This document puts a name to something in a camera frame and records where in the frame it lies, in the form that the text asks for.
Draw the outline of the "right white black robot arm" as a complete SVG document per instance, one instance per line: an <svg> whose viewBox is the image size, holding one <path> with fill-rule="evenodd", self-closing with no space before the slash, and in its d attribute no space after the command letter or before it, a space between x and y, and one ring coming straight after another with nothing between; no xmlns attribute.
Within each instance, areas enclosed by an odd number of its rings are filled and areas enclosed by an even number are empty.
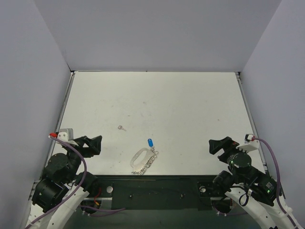
<svg viewBox="0 0 305 229"><path fill-rule="evenodd" d="M252 166L249 152L255 151L263 143L269 150L276 169L276 177L263 173ZM213 180L213 190L224 195L245 210L263 229L300 229L302 226L287 206L281 188L278 162L270 145L263 139L246 134L244 144L230 137L209 140L209 153L215 155L220 150L219 161L228 165Z"/></svg>

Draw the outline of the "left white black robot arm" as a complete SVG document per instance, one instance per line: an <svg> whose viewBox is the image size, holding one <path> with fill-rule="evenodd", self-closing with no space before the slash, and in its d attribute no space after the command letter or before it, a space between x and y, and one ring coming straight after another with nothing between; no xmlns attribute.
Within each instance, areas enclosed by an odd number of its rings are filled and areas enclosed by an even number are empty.
<svg viewBox="0 0 305 229"><path fill-rule="evenodd" d="M51 133L50 139L66 153L50 157L31 198L28 229L62 229L86 197L99 194L95 175L88 172L86 158L99 155L102 136L70 139L67 133Z"/></svg>

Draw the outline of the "silver bottle opener keychain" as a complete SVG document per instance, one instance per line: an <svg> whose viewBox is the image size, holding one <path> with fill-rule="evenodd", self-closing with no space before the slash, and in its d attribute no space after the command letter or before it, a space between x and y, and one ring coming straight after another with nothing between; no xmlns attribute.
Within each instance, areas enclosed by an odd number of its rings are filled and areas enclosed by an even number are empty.
<svg viewBox="0 0 305 229"><path fill-rule="evenodd" d="M144 158L140 162L136 160L144 154ZM159 152L155 150L155 147L140 149L131 159L130 166L132 167L133 175L144 175L147 169L153 164L154 160L158 157Z"/></svg>

